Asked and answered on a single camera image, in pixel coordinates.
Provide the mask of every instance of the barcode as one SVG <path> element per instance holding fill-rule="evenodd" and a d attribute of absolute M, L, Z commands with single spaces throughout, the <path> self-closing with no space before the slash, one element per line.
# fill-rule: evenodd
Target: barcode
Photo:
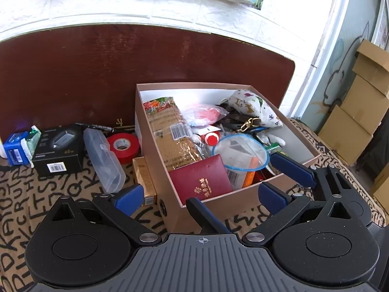
<path fill-rule="evenodd" d="M 22 157 L 20 156 L 20 152 L 18 149 L 14 149 L 15 157 L 17 162 L 23 162 Z"/>
<path fill-rule="evenodd" d="M 49 168 L 49 171 L 51 173 L 66 171 L 66 167 L 63 162 L 55 162 L 53 164 L 47 164 L 47 167 Z"/>
<path fill-rule="evenodd" d="M 154 197 L 147 197 L 145 198 L 145 205 L 153 205 L 154 204 Z"/>
<path fill-rule="evenodd" d="M 228 169 L 227 169 L 227 174 L 228 174 L 228 180 L 231 182 L 233 186 L 236 186 L 239 174 Z"/>
<path fill-rule="evenodd" d="M 177 123 L 170 126 L 170 131 L 173 135 L 173 140 L 178 140 L 183 137 L 190 137 L 188 127 L 183 123 Z"/>

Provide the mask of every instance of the metal screw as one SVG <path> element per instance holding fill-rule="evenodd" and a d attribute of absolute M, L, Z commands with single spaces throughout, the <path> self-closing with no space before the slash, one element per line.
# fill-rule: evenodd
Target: metal screw
<path fill-rule="evenodd" d="M 154 233 L 144 233 L 139 236 L 139 240 L 144 243 L 152 243 L 158 239 L 158 235 Z"/>
<path fill-rule="evenodd" d="M 258 242 L 263 241 L 265 239 L 265 235 L 263 235 L 262 233 L 256 233 L 256 232 L 248 233 L 246 235 L 246 239 L 248 241 L 254 241 L 254 242 L 258 243 Z"/>

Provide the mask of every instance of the brown bedsheet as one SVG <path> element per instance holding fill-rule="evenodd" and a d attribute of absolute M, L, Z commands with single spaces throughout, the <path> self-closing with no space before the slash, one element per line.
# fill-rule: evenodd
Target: brown bedsheet
<path fill-rule="evenodd" d="M 334 164 L 341 170 L 368 202 L 372 210 L 372 220 L 385 225 L 382 209 L 361 187 L 345 165 L 328 149 L 310 129 L 292 120 L 293 124 L 321 152 L 317 166 Z M 132 185 L 132 166 L 125 167 L 125 187 Z M 305 193 L 312 197 L 310 191 L 297 184 L 289 193 Z M 75 200 L 91 200 L 104 190 L 88 159 L 84 161 L 84 171 L 78 174 L 59 175 L 52 178 L 39 178 L 35 170 L 26 166 L 10 167 L 6 160 L 0 158 L 0 291 L 25 291 L 34 281 L 24 260 L 26 245 L 39 223 L 61 195 L 71 195 Z M 164 235 L 167 233 L 157 206 L 141 207 L 133 218 Z M 231 231 L 240 236 L 268 218 L 268 211 L 259 205 L 242 214 L 231 216 L 225 221 Z"/>

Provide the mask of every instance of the white wall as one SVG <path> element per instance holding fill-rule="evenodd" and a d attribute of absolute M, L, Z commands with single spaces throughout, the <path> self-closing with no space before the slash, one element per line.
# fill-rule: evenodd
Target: white wall
<path fill-rule="evenodd" d="M 0 41 L 39 29 L 102 22 L 174 26 L 237 38 L 295 62 L 280 107 L 288 114 L 318 47 L 331 3 L 264 0 L 259 11 L 221 0 L 0 0 Z"/>

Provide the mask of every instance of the open box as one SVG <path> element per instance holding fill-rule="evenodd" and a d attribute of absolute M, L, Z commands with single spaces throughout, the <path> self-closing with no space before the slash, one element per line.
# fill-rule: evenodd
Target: open box
<path fill-rule="evenodd" d="M 197 232 L 199 226 L 189 215 L 186 206 L 181 203 L 176 189 L 163 163 L 156 145 L 153 131 L 147 120 L 143 103 L 156 98 L 171 96 L 179 109 L 191 104 L 219 104 L 230 97 L 238 89 L 250 90 L 264 98 L 249 85 L 230 83 L 147 83 L 138 84 L 135 94 L 135 127 L 143 156 L 146 159 L 150 175 L 157 193 L 157 204 L 169 232 Z M 295 161 L 309 166 L 319 156 L 314 146 L 293 126 L 293 124 L 266 98 L 264 98 L 277 114 L 284 126 L 272 129 L 272 133 L 285 140 L 285 152 Z M 283 191 L 289 190 L 296 183 L 284 174 L 268 179 Z M 203 203 L 219 220 L 225 220 L 236 214 L 258 206 L 259 183 L 233 191 L 218 197 L 204 200 Z"/>

